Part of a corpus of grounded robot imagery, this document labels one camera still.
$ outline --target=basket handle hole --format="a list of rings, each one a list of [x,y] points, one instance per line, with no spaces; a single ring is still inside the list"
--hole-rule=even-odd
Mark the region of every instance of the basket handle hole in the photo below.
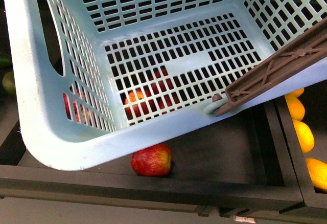
[[[62,63],[61,51],[59,51],[60,45],[58,35],[51,14],[51,10],[48,5],[48,0],[37,0],[40,18],[42,22],[43,34],[45,38],[46,49],[48,51],[49,61],[56,72],[63,76],[64,69]]]

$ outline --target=light blue basket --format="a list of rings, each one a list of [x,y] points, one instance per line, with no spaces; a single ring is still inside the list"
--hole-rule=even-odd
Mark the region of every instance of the light blue basket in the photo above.
[[[327,16],[326,0],[47,1],[63,76],[49,62],[37,0],[5,3],[24,142],[61,170],[108,162],[276,97],[218,118],[203,112],[214,94]],[[325,67],[313,83],[327,78]],[[308,85],[301,80],[278,95]],[[144,97],[131,102],[131,92]]]

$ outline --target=green fruit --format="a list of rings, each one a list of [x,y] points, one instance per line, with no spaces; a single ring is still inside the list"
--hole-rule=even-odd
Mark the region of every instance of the green fruit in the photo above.
[[[10,55],[0,52],[0,68],[10,67],[12,60]]]
[[[2,85],[9,94],[16,95],[15,79],[14,73],[12,71],[7,72],[4,75],[4,78],[2,79]]]

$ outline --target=black wooden crate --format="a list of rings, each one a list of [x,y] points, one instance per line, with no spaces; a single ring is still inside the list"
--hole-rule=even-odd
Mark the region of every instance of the black wooden crate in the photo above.
[[[299,100],[306,109],[303,122],[310,127],[315,138],[315,147],[306,154],[301,151],[285,100],[280,98],[276,102],[304,199],[303,204],[298,205],[295,209],[292,208],[288,213],[306,217],[327,218],[327,193],[319,192],[313,187],[305,162],[305,158],[316,158],[327,163],[327,81],[306,87]]]
[[[18,128],[0,147],[0,196],[44,198],[55,192],[69,201],[93,196],[278,211],[302,202],[273,102],[167,141],[173,151],[167,177],[136,175],[131,155],[77,172],[33,159],[24,163],[24,156],[12,166],[6,151],[24,149]]]

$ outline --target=red apple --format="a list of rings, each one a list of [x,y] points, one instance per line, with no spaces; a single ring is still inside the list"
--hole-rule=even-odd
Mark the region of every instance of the red apple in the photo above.
[[[150,96],[151,96],[151,92],[150,92],[148,89],[145,89],[145,90],[144,90],[144,93],[145,93],[146,97],[150,97]],[[139,100],[142,100],[142,99],[145,98],[145,96],[144,96],[144,94],[142,93],[142,91],[141,91],[140,88],[138,88],[138,89],[136,90],[136,95],[137,95],[137,98],[138,98]],[[134,93],[134,91],[129,92],[128,96],[129,96],[129,100],[131,101],[131,103],[133,103],[133,102],[136,101],[136,97],[135,97],[135,93]],[[128,98],[126,98],[124,104],[127,105],[128,103],[129,103]],[[154,101],[153,101],[153,100],[150,100],[150,101],[149,101],[149,104],[150,104],[150,108],[151,108],[152,110],[155,110],[155,104],[154,104]],[[148,109],[148,106],[147,106],[147,104],[146,104],[146,102],[142,102],[142,103],[141,103],[141,109],[142,109],[142,111],[143,111],[143,113],[144,113],[145,115],[150,113],[150,112],[149,112],[149,109]],[[141,116],[141,111],[140,111],[140,108],[139,108],[138,105],[133,105],[133,110],[134,110],[134,113],[135,113],[135,115],[136,115],[137,118]],[[128,117],[129,119],[132,119],[132,118],[133,118],[133,114],[132,114],[132,111],[131,111],[131,108],[130,108],[130,107],[125,108],[125,112],[126,112],[127,117]]]
[[[179,98],[178,98],[176,93],[172,93],[172,96],[173,96],[175,104],[180,103]],[[165,102],[166,102],[167,106],[172,106],[173,105],[172,100],[170,99],[169,95],[165,95],[164,98],[165,98]],[[159,105],[159,109],[164,109],[165,106],[166,106],[164,104],[164,101],[162,100],[162,98],[159,99],[158,105]]]
[[[171,168],[172,151],[164,143],[133,153],[132,169],[142,176],[165,176]]]
[[[167,72],[166,69],[162,69],[161,71],[162,71],[163,76],[167,76],[168,75],[168,72]],[[155,75],[156,78],[160,78],[161,77],[160,71],[156,71],[154,73],[154,75]],[[161,89],[162,92],[167,91],[164,81],[159,81],[158,82],[158,85],[159,85],[159,87],[160,87],[160,89]],[[172,80],[170,78],[166,79],[166,85],[168,86],[169,89],[173,89],[174,88],[173,82],[172,82]],[[152,90],[153,90],[153,92],[154,92],[155,95],[159,94],[159,90],[158,90],[158,87],[157,87],[156,83],[152,83],[151,84],[151,87],[152,87]]]
[[[72,119],[71,109],[69,108],[68,97],[67,97],[67,95],[65,93],[63,93],[62,95],[63,95],[64,104],[65,104],[66,115],[67,115],[68,119],[71,120]],[[74,108],[74,114],[75,114],[76,121],[79,123],[80,118],[78,116],[76,101],[74,99],[73,99],[73,108]],[[81,112],[82,112],[83,123],[86,124],[86,116],[85,116],[84,109],[81,108]],[[87,114],[88,114],[88,117],[89,117],[89,119],[88,119],[89,123],[92,124],[91,112],[90,112],[89,109],[87,109]]]

